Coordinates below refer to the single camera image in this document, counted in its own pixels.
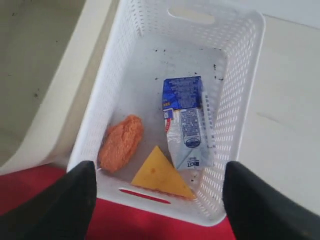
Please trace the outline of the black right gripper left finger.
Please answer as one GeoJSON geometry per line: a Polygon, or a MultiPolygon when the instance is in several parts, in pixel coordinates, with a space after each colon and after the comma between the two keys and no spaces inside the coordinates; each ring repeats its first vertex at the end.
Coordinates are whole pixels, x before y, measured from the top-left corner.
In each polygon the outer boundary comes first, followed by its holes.
{"type": "Polygon", "coordinates": [[[0,217],[2,240],[83,240],[96,206],[93,161],[82,161],[35,197],[0,217]]]}

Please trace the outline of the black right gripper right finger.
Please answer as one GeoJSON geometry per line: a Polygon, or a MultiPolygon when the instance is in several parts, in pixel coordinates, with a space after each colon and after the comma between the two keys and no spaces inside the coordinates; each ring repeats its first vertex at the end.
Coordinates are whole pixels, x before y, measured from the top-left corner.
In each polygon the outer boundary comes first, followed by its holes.
{"type": "Polygon", "coordinates": [[[226,164],[222,200],[238,240],[318,240],[320,217],[238,161],[226,164]]]}

